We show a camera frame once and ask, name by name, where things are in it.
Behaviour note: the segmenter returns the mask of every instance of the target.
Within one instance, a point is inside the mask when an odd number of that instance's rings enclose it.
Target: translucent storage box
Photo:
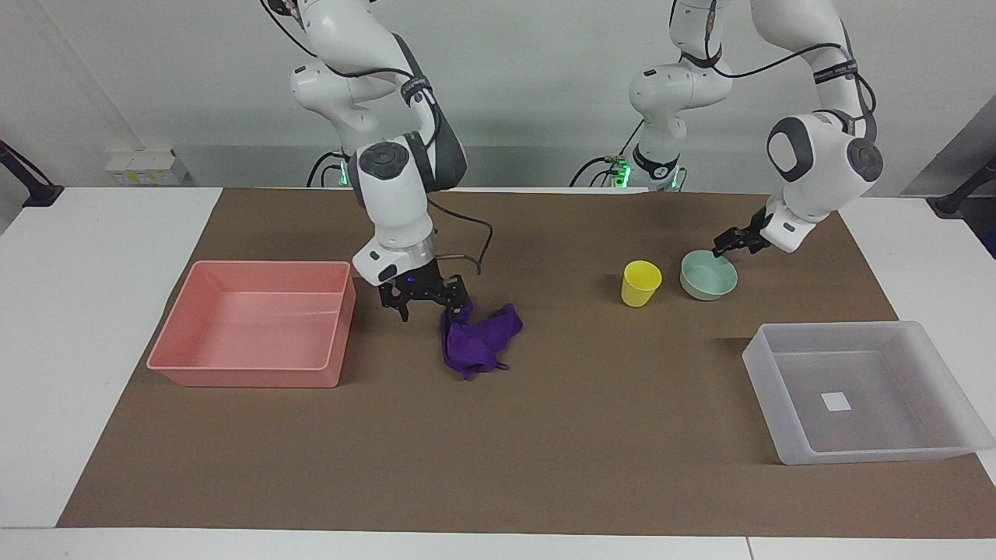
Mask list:
[[[743,359],[785,464],[943,459],[996,444],[918,323],[764,325]]]

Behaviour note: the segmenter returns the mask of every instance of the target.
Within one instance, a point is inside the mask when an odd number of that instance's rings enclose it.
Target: white table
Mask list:
[[[0,558],[996,558],[996,541],[53,529],[219,194],[69,189],[0,236]],[[926,327],[996,431],[996,261],[920,200],[843,215],[896,313]],[[996,452],[981,458],[996,478]]]

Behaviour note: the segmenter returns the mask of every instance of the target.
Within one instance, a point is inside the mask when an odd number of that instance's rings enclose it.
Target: yellow plastic cup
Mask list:
[[[646,261],[631,262],[622,274],[622,301],[630,307],[643,307],[660,288],[664,276]]]

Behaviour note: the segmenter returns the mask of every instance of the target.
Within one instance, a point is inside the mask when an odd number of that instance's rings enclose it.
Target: purple towel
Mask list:
[[[443,362],[467,381],[477,374],[507,370],[498,361],[498,353],[522,331],[522,320],[512,304],[476,325],[470,324],[473,311],[474,304],[468,301],[455,317],[448,311],[442,315]]]

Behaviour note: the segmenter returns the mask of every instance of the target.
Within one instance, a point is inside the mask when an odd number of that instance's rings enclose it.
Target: pink plastic tray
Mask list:
[[[188,387],[335,387],[357,299],[350,270],[345,262],[196,262],[148,368]]]

